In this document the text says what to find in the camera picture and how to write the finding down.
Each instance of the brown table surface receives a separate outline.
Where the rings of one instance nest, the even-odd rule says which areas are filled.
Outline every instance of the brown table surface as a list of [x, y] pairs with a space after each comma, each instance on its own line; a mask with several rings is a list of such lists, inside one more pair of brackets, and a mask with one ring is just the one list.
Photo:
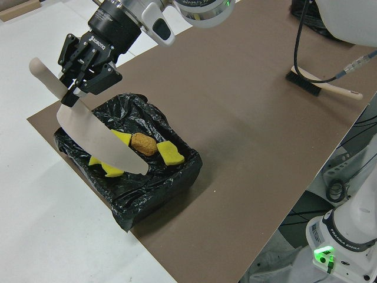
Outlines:
[[[121, 83], [86, 99], [144, 94], [201, 154], [194, 186], [133, 229], [178, 283], [237, 282], [377, 89], [374, 62], [337, 82], [362, 101], [287, 82], [298, 26], [289, 6], [243, 0], [225, 23], [143, 53], [120, 67]], [[370, 50], [305, 28], [299, 62], [324, 78]], [[57, 107], [29, 119], [50, 143]]]

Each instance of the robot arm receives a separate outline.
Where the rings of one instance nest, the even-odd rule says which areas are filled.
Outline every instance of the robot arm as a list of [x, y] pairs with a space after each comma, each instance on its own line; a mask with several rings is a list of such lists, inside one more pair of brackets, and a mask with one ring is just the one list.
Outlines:
[[143, 30], [162, 46], [175, 36], [163, 16], [173, 5], [190, 24], [209, 28], [224, 21], [235, 0], [104, 0], [89, 20], [90, 30], [81, 38], [68, 34], [58, 63], [68, 92], [62, 103], [72, 107], [80, 92], [99, 94], [122, 79], [115, 64]]

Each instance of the trash bag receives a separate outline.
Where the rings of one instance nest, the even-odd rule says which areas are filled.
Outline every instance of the trash bag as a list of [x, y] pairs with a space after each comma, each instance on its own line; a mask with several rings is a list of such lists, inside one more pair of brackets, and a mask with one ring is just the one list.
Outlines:
[[149, 165], [148, 173], [125, 172], [115, 178], [105, 177], [100, 164], [89, 166], [90, 155], [77, 145], [62, 128], [54, 134], [59, 150], [68, 155], [92, 187], [110, 204], [117, 223], [128, 232], [136, 223], [163, 206], [173, 196], [188, 189], [196, 180], [202, 161], [169, 126], [165, 115], [139, 94], [120, 94], [93, 110], [108, 128], [125, 133], [143, 133], [157, 143], [171, 141], [185, 162], [166, 166], [157, 152], [145, 156], [135, 151]]
[[[292, 0], [290, 13], [294, 15], [297, 19], [301, 18], [305, 2], [306, 0]], [[317, 32], [318, 34], [323, 35], [324, 37], [327, 37], [336, 41], [341, 41], [335, 38], [325, 27], [322, 21], [322, 18], [320, 17], [317, 3], [315, 1], [313, 1], [313, 3], [309, 6], [309, 9], [304, 19], [304, 24], [307, 25], [312, 30], [314, 30], [315, 32]]]

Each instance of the robotiq logo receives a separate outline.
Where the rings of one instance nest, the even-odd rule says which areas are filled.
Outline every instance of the robotiq logo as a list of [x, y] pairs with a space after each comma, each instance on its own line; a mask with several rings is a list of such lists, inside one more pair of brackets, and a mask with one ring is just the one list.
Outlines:
[[350, 248], [350, 249], [354, 249], [354, 250], [356, 250], [356, 251], [360, 249], [360, 247], [357, 247], [357, 246], [351, 246], [350, 244], [345, 243], [345, 241], [342, 240], [342, 239], [336, 234], [336, 232], [334, 231], [334, 229], [330, 229], [330, 232], [331, 232], [333, 238], [336, 239], [338, 242], [340, 242], [343, 246], [347, 246], [348, 248]]
[[93, 41], [95, 44], [97, 44], [102, 50], [106, 49], [106, 46], [101, 43], [98, 39], [96, 39], [93, 35], [91, 38], [89, 38], [89, 41]]

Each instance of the knife handle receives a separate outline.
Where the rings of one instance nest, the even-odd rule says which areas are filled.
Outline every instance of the knife handle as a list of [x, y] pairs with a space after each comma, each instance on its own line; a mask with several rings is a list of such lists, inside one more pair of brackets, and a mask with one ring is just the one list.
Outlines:
[[30, 61], [29, 69], [32, 75], [39, 79], [59, 100], [65, 96], [68, 91], [66, 86], [56, 78], [56, 76], [38, 57], [35, 57]]

